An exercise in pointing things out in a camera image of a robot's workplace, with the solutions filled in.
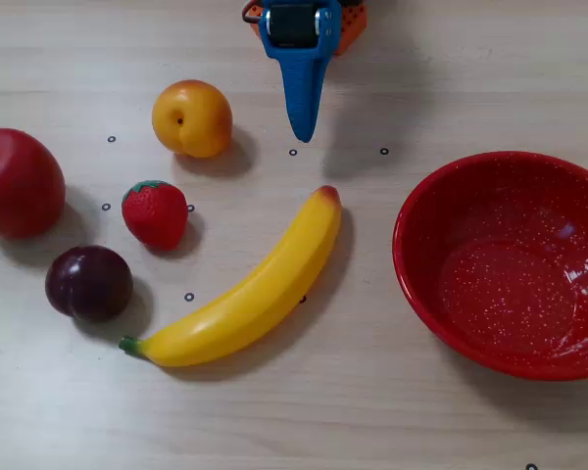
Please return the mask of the blue gripper with motor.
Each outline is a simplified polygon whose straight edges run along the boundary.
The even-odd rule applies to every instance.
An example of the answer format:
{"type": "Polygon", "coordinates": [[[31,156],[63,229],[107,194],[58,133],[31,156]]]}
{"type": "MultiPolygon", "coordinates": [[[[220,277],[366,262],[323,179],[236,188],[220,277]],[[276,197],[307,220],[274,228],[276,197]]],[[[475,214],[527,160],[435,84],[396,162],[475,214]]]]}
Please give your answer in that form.
{"type": "Polygon", "coordinates": [[[298,140],[314,135],[325,72],[341,40],[337,1],[265,1],[261,39],[280,65],[285,103],[298,140]]]}

